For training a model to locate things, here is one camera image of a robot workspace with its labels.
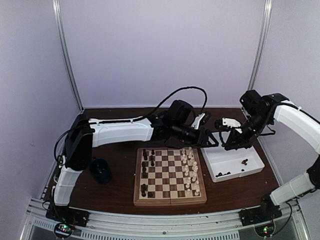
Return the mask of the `white plastic compartment tray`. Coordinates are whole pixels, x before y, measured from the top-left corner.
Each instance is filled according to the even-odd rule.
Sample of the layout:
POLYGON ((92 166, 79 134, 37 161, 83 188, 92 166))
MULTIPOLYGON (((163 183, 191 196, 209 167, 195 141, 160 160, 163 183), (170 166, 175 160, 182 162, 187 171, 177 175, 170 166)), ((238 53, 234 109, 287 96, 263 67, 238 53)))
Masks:
POLYGON ((226 151, 223 147, 208 147, 201 149, 202 156, 207 165, 211 179, 214 183, 241 178, 259 173, 265 167, 257 151, 251 147, 226 151), (241 162, 248 159, 245 171, 242 171, 241 162))

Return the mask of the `wooden chess board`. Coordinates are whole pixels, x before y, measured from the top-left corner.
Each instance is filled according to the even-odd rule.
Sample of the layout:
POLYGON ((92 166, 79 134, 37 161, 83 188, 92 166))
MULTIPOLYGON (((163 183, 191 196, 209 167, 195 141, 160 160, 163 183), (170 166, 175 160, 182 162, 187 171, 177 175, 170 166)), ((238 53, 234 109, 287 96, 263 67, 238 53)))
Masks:
POLYGON ((133 204, 135 206, 184 206, 198 205, 207 202, 206 188, 201 169, 198 150, 192 148, 195 160, 198 163, 198 179, 200 185, 200 196, 179 197, 179 190, 183 189, 182 180, 182 149, 170 148, 139 148, 137 150, 133 204), (146 149, 148 160, 144 160, 143 149, 146 149), (155 150, 154 166, 151 166, 150 156, 152 149, 155 150), (142 162, 146 163, 148 178, 142 178, 142 162), (142 185, 145 184, 146 196, 142 196, 142 185), (148 198, 148 192, 153 192, 153 197, 148 198))

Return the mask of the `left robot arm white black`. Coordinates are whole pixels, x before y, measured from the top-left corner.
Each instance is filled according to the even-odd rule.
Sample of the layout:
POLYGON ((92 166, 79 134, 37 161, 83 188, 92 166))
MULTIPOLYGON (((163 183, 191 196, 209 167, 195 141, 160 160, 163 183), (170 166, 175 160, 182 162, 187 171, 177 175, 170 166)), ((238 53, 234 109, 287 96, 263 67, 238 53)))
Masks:
POLYGON ((61 222, 72 218, 68 207, 70 197, 78 177, 91 164, 94 148, 123 142, 168 140, 171 137, 186 147, 217 147, 219 143, 216 138, 203 127, 210 114, 202 111, 194 117, 192 124, 186 124, 193 112, 189 103, 175 100, 161 113, 151 111, 135 118, 102 120, 79 114, 71 128, 59 137, 64 141, 61 154, 54 154, 61 172, 52 189, 53 215, 61 222))

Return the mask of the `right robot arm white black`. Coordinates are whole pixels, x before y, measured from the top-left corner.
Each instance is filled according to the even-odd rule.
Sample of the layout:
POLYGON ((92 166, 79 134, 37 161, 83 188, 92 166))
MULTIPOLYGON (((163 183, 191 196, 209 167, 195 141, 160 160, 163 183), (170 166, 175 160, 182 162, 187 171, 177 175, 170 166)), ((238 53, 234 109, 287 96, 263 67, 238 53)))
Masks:
POLYGON ((256 216, 266 221, 280 205, 320 188, 320 122, 281 93, 260 95, 252 89, 239 101, 247 114, 245 122, 227 117, 216 122, 220 133, 229 133, 227 139, 221 141, 226 151, 250 148, 258 138, 268 135, 265 128, 275 125, 280 131, 276 134, 278 139, 274 143, 268 141, 274 154, 283 148, 280 156, 286 160, 293 158, 295 167, 304 154, 303 147, 312 151, 311 156, 315 158, 304 157, 311 166, 261 198, 256 216))

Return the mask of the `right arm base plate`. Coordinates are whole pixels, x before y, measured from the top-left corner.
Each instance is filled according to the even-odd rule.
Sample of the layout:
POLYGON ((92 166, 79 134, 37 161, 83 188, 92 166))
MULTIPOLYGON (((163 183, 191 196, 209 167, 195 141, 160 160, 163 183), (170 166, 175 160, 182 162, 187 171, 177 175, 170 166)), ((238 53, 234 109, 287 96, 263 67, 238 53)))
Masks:
POLYGON ((254 207, 250 209, 243 208, 238 214, 241 224, 243 226, 249 226, 280 218, 282 216, 282 211, 279 208, 265 211, 262 210, 261 207, 254 207))

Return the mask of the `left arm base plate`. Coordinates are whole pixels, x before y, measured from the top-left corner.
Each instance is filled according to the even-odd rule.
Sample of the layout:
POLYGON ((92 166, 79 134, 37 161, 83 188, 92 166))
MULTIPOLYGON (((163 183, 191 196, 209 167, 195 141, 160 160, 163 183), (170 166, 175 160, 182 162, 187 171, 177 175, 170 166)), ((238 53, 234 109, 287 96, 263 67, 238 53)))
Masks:
POLYGON ((51 206, 46 212, 45 217, 72 226, 86 227, 89 215, 90 213, 85 210, 74 209, 68 206, 51 206))

